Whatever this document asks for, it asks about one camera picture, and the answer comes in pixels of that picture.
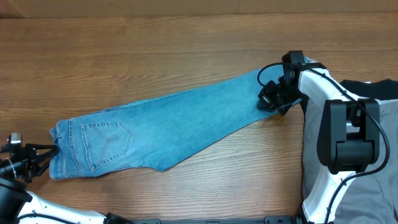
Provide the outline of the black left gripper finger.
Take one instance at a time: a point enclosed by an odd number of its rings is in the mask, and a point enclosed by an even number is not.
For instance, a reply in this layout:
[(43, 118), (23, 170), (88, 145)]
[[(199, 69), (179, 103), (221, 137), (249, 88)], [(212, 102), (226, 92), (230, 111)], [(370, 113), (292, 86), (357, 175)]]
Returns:
[(35, 156), (53, 157), (58, 154), (59, 148), (56, 145), (26, 144), (26, 149)]
[(36, 168), (36, 176), (40, 177), (50, 166), (50, 162), (46, 162), (42, 166), (38, 165)]

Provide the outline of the light blue denim jeans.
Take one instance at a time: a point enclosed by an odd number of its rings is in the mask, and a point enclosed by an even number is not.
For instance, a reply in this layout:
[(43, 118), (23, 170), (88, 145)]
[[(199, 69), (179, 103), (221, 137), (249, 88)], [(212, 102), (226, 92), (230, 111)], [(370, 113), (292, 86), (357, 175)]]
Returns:
[(58, 154), (53, 179), (98, 177), (123, 169), (167, 170), (227, 135), (269, 116), (257, 108), (262, 84), (280, 65), (170, 95), (64, 119), (50, 130)]

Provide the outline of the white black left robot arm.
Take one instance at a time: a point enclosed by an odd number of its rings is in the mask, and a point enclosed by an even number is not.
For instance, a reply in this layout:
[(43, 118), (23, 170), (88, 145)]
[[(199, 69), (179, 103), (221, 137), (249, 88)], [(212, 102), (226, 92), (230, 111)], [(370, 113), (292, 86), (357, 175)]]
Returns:
[(131, 223), (112, 213), (81, 211), (49, 202), (28, 191), (26, 186), (41, 176), (58, 154), (56, 145), (23, 144), (22, 135), (12, 133), (1, 153), (1, 223)]

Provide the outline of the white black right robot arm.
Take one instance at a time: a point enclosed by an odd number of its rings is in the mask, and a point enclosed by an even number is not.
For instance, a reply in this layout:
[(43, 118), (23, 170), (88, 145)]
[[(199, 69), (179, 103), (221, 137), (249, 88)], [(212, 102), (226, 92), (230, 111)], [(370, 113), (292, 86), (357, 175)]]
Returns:
[(379, 158), (380, 142), (390, 155), (390, 144), (381, 127), (376, 100), (351, 93), (320, 62), (310, 62), (301, 50), (287, 52), (279, 62), (283, 74), (277, 82), (262, 85), (257, 108), (285, 115), (298, 99), (312, 100), (322, 111), (317, 137), (320, 171), (302, 215), (294, 223), (331, 223), (345, 192), (354, 179), (382, 170), (387, 162), (368, 171)]

